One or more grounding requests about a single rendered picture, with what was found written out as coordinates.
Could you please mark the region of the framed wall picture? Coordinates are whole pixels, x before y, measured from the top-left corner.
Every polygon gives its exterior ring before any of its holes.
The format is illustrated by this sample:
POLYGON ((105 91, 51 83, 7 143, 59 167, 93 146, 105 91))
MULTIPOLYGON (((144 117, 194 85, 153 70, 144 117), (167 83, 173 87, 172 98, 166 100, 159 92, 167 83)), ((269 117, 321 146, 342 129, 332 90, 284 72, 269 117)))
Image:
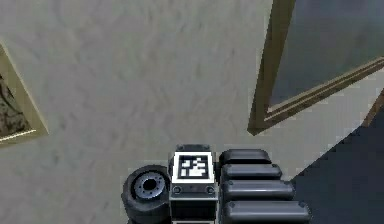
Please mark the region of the framed wall picture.
POLYGON ((0 42, 0 148, 48 134, 47 125, 28 92, 10 53, 0 42))

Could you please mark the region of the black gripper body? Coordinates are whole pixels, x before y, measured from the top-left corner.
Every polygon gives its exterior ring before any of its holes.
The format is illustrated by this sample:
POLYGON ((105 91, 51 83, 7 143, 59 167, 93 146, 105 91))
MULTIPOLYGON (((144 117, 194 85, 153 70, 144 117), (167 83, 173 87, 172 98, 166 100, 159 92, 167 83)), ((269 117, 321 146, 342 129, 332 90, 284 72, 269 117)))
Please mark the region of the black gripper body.
POLYGON ((127 224, 166 224, 170 219, 169 176, 162 165, 146 165, 125 180, 121 200, 127 224))

